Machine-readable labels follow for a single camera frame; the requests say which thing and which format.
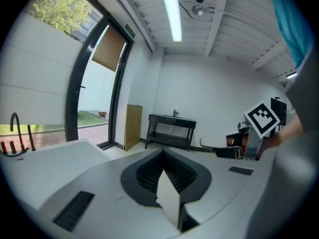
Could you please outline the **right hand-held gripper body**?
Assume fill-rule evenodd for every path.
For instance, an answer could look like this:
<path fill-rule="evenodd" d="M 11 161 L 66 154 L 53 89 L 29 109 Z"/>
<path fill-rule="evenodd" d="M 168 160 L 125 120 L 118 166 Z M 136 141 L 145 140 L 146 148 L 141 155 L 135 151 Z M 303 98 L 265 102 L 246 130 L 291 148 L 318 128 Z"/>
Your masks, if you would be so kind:
<path fill-rule="evenodd" d="M 280 120 L 264 101 L 260 101 L 244 113 L 248 123 L 248 142 L 244 154 L 245 160 L 255 160 L 262 155 L 268 144 L 267 135 Z"/>

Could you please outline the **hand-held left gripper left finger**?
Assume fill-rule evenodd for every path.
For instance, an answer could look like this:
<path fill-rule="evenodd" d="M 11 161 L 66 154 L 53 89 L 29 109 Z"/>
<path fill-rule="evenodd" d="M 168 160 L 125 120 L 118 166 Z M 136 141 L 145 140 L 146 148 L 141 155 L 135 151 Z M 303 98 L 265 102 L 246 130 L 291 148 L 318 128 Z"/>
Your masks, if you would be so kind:
<path fill-rule="evenodd" d="M 80 192 L 93 195 L 72 233 L 81 239 L 169 239 L 180 231 L 159 207 L 138 204 L 123 189 L 121 174 L 150 150 L 97 164 L 52 194 L 39 212 L 51 221 Z"/>

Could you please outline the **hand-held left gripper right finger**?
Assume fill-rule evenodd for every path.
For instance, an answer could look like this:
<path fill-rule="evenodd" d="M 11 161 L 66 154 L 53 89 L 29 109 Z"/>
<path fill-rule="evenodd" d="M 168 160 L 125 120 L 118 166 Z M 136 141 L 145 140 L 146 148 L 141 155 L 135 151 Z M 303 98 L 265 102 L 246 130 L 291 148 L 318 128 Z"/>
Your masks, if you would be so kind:
<path fill-rule="evenodd" d="M 184 204 L 186 216 L 198 225 L 173 238 L 246 239 L 252 214 L 268 180 L 268 158 L 235 160 L 168 150 L 206 167 L 211 174 L 211 183 L 202 197 Z"/>

